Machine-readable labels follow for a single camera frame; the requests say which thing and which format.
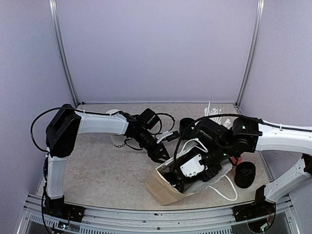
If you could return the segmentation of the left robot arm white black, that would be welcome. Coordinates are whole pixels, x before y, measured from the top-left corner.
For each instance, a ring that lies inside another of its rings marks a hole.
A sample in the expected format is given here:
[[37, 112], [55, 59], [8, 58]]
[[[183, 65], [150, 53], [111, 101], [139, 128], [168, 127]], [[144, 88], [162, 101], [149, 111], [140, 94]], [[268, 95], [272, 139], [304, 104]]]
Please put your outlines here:
[[158, 166], [145, 150], [136, 151], [132, 140], [117, 148], [108, 134], [78, 135], [64, 175], [65, 202], [130, 209], [172, 210], [160, 206], [144, 188], [146, 178]]

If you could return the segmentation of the black cup lid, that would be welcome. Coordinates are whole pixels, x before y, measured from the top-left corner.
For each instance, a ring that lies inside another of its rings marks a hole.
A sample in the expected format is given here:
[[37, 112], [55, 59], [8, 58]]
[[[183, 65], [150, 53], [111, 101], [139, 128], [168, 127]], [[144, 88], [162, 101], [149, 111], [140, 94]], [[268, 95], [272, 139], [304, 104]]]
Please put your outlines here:
[[167, 172], [163, 175], [163, 177], [170, 183], [172, 187], [178, 190], [180, 193], [184, 191], [185, 181], [180, 176], [178, 171]]

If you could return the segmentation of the stack of white paper cups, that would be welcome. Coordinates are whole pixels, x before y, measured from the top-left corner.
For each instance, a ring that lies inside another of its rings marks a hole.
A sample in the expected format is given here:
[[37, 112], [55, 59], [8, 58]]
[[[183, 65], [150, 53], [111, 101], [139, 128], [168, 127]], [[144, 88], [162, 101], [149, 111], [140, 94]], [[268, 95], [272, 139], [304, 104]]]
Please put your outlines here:
[[118, 109], [112, 109], [106, 112], [110, 117], [109, 135], [113, 145], [116, 148], [123, 148], [125, 146], [123, 135], [127, 128], [126, 118], [120, 113]]

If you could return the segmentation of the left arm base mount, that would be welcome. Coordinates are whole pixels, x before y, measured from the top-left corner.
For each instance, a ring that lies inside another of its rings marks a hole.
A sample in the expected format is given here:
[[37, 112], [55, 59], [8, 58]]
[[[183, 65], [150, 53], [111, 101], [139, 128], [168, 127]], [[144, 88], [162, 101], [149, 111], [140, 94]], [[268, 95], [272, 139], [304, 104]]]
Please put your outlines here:
[[64, 196], [58, 199], [51, 199], [44, 196], [43, 213], [60, 219], [82, 222], [85, 208], [83, 206], [72, 205], [64, 202]]

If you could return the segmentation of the brown paper bag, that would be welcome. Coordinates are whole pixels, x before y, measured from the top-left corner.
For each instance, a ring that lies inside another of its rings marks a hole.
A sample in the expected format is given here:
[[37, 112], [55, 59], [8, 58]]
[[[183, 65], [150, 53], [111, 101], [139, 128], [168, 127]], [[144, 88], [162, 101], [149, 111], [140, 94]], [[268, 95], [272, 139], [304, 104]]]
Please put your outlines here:
[[[153, 170], [144, 183], [145, 189], [161, 206], [172, 204], [208, 188], [226, 200], [237, 200], [237, 191], [227, 176], [233, 167], [232, 164], [225, 161], [208, 168], [199, 163], [205, 153], [208, 153], [208, 149], [197, 138], [186, 141], [176, 155], [182, 174], [176, 169], [174, 159], [171, 158]], [[235, 193], [234, 198], [226, 197], [213, 187], [222, 178], [226, 178], [230, 183]]]

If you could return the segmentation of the stack of black cup lids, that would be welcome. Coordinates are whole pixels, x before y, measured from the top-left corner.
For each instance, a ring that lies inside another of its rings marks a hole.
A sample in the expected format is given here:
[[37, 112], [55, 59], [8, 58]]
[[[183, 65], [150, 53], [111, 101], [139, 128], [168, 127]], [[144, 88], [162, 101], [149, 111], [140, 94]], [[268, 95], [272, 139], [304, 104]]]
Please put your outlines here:
[[241, 162], [235, 168], [234, 182], [239, 188], [249, 188], [255, 180], [255, 174], [255, 164], [249, 161]]

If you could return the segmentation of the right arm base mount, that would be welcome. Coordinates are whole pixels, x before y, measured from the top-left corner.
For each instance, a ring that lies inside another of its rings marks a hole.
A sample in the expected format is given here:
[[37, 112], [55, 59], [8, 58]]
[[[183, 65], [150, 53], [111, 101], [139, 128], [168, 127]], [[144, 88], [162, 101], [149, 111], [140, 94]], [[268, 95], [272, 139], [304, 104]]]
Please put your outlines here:
[[265, 185], [262, 185], [256, 190], [255, 199], [252, 203], [237, 205], [233, 207], [233, 214], [236, 222], [254, 219], [276, 211], [276, 204], [265, 200], [264, 190]]

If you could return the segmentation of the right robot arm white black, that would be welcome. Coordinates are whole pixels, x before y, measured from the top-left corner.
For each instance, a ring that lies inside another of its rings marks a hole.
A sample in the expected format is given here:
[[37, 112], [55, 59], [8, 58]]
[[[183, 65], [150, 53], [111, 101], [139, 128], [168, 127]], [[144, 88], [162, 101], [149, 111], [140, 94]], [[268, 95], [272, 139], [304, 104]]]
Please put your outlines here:
[[233, 114], [235, 120], [230, 129], [212, 121], [212, 116], [200, 117], [192, 122], [193, 138], [202, 145], [202, 153], [179, 162], [189, 150], [174, 152], [174, 166], [181, 176], [200, 177], [214, 165], [239, 158], [243, 153], [256, 151], [287, 151], [301, 153], [301, 158], [275, 181], [256, 190], [255, 201], [249, 206], [253, 216], [260, 216], [268, 209], [268, 203], [276, 203], [312, 177], [312, 129], [275, 124], [260, 118]]

